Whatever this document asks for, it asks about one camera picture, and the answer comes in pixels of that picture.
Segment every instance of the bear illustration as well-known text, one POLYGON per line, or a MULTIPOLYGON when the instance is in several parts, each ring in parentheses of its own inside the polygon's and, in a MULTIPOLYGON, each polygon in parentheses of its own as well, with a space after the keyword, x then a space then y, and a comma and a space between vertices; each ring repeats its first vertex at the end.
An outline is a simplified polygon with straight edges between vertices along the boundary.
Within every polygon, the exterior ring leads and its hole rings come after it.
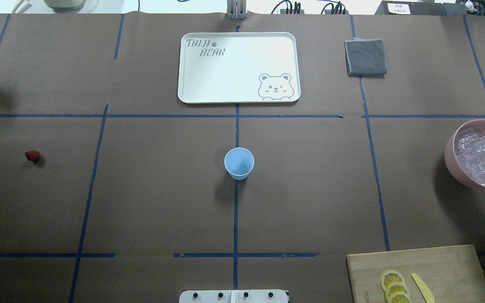
POLYGON ((258 94, 263 98, 263 101, 272 100, 291 100, 295 94, 295 90, 291 87, 291 76, 289 74, 281 74, 280 76, 269 76, 261 74, 259 76, 261 86, 258 89, 258 94))

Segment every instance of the blue paper cup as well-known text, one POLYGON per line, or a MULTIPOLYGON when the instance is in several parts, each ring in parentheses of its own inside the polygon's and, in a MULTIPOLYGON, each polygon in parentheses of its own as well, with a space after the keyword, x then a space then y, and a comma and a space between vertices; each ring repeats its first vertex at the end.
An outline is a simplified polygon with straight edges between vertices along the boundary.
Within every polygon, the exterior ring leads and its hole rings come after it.
POLYGON ((246 148, 233 148, 227 152, 224 166, 231 178, 244 180, 254 168, 254 155, 246 148))

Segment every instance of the yellow lemon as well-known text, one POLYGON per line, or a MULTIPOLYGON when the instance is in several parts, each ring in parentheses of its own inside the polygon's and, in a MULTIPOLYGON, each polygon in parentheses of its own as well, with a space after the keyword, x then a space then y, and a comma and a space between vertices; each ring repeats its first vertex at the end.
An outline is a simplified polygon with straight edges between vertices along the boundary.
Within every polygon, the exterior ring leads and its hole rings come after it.
POLYGON ((394 270, 386 271, 383 273, 383 275, 381 275, 381 288, 383 288, 383 291, 386 291, 389 285, 394 282, 405 284, 404 276, 394 270))
POLYGON ((403 292, 409 295, 409 289, 403 282, 394 282, 389 284, 389 287, 385 291, 385 298, 388 300, 394 293, 403 292))
POLYGON ((387 302, 388 303, 411 303, 411 300, 408 294, 404 292, 395 292, 390 296, 387 302))

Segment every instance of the tray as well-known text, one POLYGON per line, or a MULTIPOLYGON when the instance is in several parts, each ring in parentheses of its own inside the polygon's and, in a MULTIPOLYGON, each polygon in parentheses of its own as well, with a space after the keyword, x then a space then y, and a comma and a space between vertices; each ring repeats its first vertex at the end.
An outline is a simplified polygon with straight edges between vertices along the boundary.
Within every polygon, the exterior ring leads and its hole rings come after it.
POLYGON ((188 33, 181 39, 177 96, 187 104, 294 102, 300 95, 290 33, 188 33))

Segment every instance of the pink bowl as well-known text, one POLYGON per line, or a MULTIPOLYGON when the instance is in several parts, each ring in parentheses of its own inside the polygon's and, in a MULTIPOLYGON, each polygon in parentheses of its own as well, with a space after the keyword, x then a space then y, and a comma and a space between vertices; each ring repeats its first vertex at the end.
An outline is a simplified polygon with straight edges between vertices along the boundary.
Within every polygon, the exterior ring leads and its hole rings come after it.
POLYGON ((445 146, 445 163, 448 171, 452 174, 452 176, 458 180, 461 184, 467 186, 468 188, 472 189, 485 189, 484 186, 475 182, 469 175, 465 173, 465 171, 461 168, 460 163, 458 163, 458 159, 456 158, 456 149, 454 148, 454 142, 456 142, 456 136, 458 133, 472 127, 475 131, 483 134, 485 136, 485 120, 484 119, 475 119, 464 123, 452 137, 448 140, 448 143, 445 146))

